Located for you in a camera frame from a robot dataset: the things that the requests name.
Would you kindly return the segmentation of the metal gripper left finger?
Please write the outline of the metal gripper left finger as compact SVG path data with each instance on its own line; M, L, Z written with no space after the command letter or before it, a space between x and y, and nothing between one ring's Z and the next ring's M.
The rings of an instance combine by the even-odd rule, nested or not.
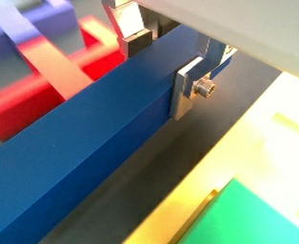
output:
M146 28L140 6L134 0L102 0L126 58L152 44L152 31Z

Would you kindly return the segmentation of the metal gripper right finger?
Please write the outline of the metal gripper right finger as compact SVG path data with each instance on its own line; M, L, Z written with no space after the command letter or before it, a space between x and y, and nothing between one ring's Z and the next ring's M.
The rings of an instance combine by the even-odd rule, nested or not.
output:
M170 116L179 120L194 107L198 95L208 98L217 91L214 78L230 64L237 48L199 34L196 55L176 71Z

